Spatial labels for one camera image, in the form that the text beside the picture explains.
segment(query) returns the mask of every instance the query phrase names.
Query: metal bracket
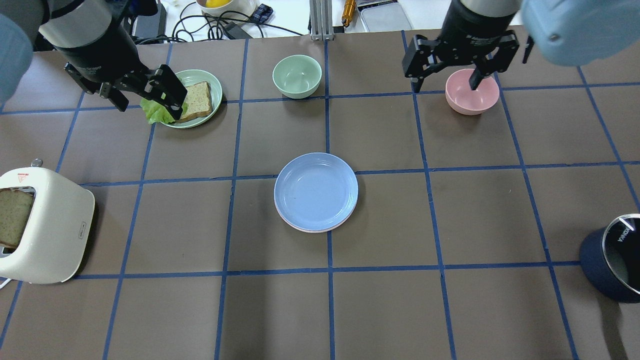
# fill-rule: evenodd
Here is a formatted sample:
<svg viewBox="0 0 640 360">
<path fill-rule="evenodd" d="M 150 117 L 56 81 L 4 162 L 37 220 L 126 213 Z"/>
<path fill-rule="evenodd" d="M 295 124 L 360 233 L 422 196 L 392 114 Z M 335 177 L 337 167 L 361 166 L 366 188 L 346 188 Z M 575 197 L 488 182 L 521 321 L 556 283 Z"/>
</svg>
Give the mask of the metal bracket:
<svg viewBox="0 0 640 360">
<path fill-rule="evenodd" d="M 309 0 L 312 40 L 333 40 L 332 0 Z"/>
</svg>

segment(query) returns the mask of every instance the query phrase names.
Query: plate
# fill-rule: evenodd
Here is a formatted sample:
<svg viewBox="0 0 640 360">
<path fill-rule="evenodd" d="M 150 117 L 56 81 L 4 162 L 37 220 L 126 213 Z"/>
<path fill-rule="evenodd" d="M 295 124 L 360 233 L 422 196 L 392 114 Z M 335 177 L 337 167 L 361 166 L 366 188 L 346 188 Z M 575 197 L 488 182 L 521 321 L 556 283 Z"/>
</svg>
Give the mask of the plate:
<svg viewBox="0 0 640 360">
<path fill-rule="evenodd" d="M 324 233 L 344 223 L 358 200 L 351 167 L 335 155 L 311 152 L 291 160 L 273 189 L 278 214 L 306 233 Z"/>
<path fill-rule="evenodd" d="M 209 83 L 209 87 L 211 88 L 211 107 L 213 111 L 205 117 L 197 117 L 195 119 L 191 119 L 187 122 L 179 122 L 174 124 L 164 124 L 168 127 L 174 127 L 176 129 L 187 129 L 189 127 L 198 126 L 203 124 L 207 120 L 211 119 L 213 114 L 216 113 L 220 104 L 222 103 L 222 85 L 220 85 L 220 81 L 218 78 L 213 76 L 210 72 L 206 72 L 204 70 L 183 70 L 176 73 L 178 79 L 184 86 L 194 85 L 201 81 L 206 81 Z"/>
</svg>

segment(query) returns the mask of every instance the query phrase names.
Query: pink bowl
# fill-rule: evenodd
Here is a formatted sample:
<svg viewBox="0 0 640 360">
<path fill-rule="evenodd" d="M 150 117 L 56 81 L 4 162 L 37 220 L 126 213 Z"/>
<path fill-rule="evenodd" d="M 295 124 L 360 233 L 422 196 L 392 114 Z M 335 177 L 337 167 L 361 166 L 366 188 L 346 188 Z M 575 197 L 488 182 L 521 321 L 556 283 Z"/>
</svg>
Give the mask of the pink bowl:
<svg viewBox="0 0 640 360">
<path fill-rule="evenodd" d="M 445 85 L 449 106 L 463 115 L 481 114 L 495 105 L 500 97 L 498 84 L 493 77 L 482 80 L 478 89 L 471 90 L 469 77 L 473 71 L 473 69 L 458 70 L 449 76 Z"/>
</svg>

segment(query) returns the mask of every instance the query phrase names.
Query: orange screwdriver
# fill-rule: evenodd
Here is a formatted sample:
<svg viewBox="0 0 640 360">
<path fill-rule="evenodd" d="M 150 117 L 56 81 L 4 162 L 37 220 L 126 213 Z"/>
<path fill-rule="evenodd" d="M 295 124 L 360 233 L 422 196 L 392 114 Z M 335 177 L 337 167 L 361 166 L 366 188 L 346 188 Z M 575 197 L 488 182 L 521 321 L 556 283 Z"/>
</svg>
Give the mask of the orange screwdriver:
<svg viewBox="0 0 640 360">
<path fill-rule="evenodd" d="M 344 11 L 342 12 L 342 25 L 345 28 L 349 27 L 351 20 L 353 20 L 353 12 L 356 10 L 356 0 L 345 0 Z"/>
</svg>

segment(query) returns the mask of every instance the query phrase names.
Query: green bowl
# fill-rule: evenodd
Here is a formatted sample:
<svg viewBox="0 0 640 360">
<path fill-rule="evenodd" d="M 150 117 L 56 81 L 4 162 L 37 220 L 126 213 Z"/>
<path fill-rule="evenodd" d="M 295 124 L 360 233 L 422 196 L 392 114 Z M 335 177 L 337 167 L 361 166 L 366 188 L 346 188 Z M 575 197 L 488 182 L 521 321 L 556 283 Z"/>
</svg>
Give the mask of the green bowl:
<svg viewBox="0 0 640 360">
<path fill-rule="evenodd" d="M 304 99 L 313 94 L 321 78 L 320 64 L 307 55 L 288 56 L 273 69 L 273 83 L 291 99 Z"/>
</svg>

